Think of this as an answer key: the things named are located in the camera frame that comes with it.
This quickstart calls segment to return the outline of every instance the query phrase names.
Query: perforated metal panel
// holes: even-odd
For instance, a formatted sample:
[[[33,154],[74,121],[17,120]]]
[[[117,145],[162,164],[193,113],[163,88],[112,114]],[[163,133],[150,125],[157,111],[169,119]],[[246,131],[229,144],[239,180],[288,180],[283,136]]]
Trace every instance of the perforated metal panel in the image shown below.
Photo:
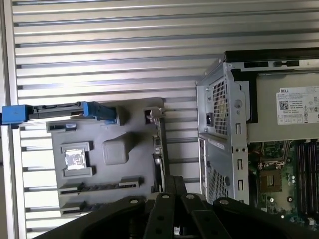
[[[208,173],[208,202],[212,203],[220,197],[228,197],[228,190],[223,175],[218,173],[211,165]]]
[[[214,123],[218,134],[227,135],[228,99],[227,85],[224,79],[213,85]]]

